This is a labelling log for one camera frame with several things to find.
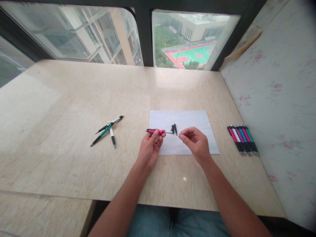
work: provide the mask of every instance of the dark floor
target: dark floor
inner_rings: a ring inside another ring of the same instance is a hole
[[[96,205],[94,208],[94,212],[90,221],[90,225],[88,227],[87,235],[89,235],[92,227],[95,225],[96,221],[99,219],[105,208],[108,206],[109,201],[96,201]],[[178,213],[178,208],[170,207],[170,215],[171,219],[174,220]],[[264,217],[259,216],[260,220],[264,223],[264,225],[271,232],[273,237],[283,237],[283,236],[316,236],[315,233],[294,224],[291,221],[288,221],[285,218],[278,217]]]

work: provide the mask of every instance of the person's right hand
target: person's right hand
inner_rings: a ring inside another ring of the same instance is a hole
[[[207,137],[196,127],[184,129],[180,132],[179,138],[191,150],[200,166],[203,167],[205,163],[212,159]]]

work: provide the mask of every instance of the rooftop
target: rooftop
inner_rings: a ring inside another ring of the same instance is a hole
[[[217,21],[228,21],[229,16],[227,15],[215,15],[215,14],[202,14],[202,13],[178,13],[180,17],[183,17],[190,22],[198,24],[206,24]]]

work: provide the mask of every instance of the glass window pane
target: glass window pane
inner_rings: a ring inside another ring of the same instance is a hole
[[[137,25],[125,9],[14,2],[0,6],[55,59],[143,66]]]
[[[0,87],[20,75],[34,62],[0,37]]]
[[[155,66],[192,70],[211,67],[210,64],[214,64],[239,18],[211,13],[154,10],[152,30]]]

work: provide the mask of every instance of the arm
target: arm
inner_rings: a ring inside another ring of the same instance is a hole
[[[156,163],[165,136],[166,134],[159,135],[158,132],[145,135],[136,163],[120,190],[92,228],[89,237],[127,235],[139,195]]]
[[[179,138],[190,148],[196,161],[204,170],[230,234],[232,236],[271,236],[212,159],[207,137],[200,130],[192,127],[183,130]]]

